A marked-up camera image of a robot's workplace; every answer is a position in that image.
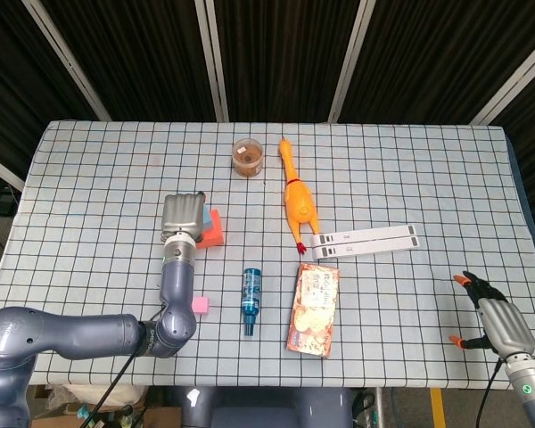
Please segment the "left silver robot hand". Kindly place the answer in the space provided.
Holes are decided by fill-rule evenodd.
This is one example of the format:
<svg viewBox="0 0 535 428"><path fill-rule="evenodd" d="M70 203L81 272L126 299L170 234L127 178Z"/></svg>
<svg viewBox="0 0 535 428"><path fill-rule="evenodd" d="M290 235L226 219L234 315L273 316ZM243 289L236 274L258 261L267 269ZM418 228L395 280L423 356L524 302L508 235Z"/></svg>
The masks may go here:
<svg viewBox="0 0 535 428"><path fill-rule="evenodd" d="M172 235L185 233L197 243L202 240L203 208L205 194L168 194L164 200L161 218L161 240L165 242Z"/></svg>

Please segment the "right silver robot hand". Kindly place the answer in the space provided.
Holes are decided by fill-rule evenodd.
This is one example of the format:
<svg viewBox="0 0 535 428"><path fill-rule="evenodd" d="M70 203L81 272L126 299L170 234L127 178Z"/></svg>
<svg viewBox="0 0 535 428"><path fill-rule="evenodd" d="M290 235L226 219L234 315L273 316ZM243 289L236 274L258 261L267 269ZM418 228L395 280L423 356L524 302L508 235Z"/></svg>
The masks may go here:
<svg viewBox="0 0 535 428"><path fill-rule="evenodd" d="M462 339L450 335L449 339L461 350L493 350L503 360L516 354L532 355L535 338L521 311L488 281L464 271L454 280L465 288L483 328L483 336Z"/></svg>

